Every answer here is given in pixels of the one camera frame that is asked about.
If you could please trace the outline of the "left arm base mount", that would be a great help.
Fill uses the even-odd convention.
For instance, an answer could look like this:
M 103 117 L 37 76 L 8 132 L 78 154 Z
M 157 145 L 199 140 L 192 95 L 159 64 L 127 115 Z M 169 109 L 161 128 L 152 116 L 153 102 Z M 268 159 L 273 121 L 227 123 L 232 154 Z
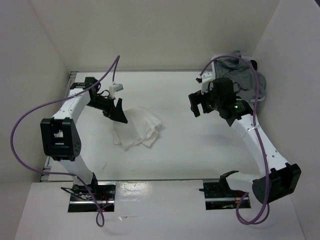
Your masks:
M 68 205 L 69 213 L 98 211 L 92 196 L 84 186 L 73 185 L 72 187 L 61 187 L 60 189 L 70 194 Z M 92 190 L 91 192 L 103 212 L 114 212 L 116 196 L 115 183 L 98 185 L 96 191 Z

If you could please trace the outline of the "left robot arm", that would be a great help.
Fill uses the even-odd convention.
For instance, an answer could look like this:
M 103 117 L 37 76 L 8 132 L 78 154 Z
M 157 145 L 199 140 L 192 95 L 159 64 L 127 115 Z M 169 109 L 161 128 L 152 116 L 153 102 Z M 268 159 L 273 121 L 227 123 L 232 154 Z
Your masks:
M 40 123 L 43 150 L 46 156 L 60 162 L 66 174 L 73 179 L 72 191 L 93 200 L 102 195 L 96 175 L 86 166 L 81 156 L 82 142 L 76 123 L 86 106 L 101 110 L 103 116 L 114 122 L 127 124 L 128 120 L 122 108 L 122 99 L 115 99 L 115 93 L 123 90 L 123 85 L 113 83 L 106 90 L 100 90 L 101 84 L 94 77 L 86 77 L 83 82 L 74 82 L 70 86 L 68 100 L 51 118 Z

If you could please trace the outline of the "white pleated skirt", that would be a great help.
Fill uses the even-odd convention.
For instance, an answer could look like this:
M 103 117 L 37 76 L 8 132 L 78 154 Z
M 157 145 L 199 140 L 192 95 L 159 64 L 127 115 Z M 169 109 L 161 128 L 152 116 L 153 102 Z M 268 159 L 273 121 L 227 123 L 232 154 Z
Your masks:
M 124 111 L 128 123 L 114 121 L 112 142 L 127 150 L 137 145 L 152 148 L 160 135 L 162 121 L 144 107 Z

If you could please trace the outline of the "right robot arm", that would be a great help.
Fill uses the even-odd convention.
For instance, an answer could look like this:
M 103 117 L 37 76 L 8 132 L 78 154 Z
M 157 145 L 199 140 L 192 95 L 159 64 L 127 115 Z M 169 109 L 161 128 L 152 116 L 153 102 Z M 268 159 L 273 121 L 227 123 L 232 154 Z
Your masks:
M 252 154 L 259 174 L 245 174 L 238 170 L 224 173 L 219 178 L 219 192 L 231 196 L 235 191 L 253 193 L 260 202 L 271 203 L 292 194 L 301 176 L 300 167 L 290 164 L 275 148 L 262 130 L 258 118 L 253 116 L 253 107 L 234 91 L 229 78 L 214 78 L 207 73 L 196 81 L 201 89 L 188 98 L 195 117 L 217 111 L 219 116 L 241 137 Z

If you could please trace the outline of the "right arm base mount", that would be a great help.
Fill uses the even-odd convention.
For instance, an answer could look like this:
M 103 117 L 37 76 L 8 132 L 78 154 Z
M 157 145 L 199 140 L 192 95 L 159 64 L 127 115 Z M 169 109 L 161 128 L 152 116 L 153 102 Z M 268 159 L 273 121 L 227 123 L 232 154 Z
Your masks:
M 230 210 L 236 209 L 241 197 L 245 194 L 239 190 L 224 189 L 219 179 L 202 181 L 199 189 L 204 194 L 206 210 Z

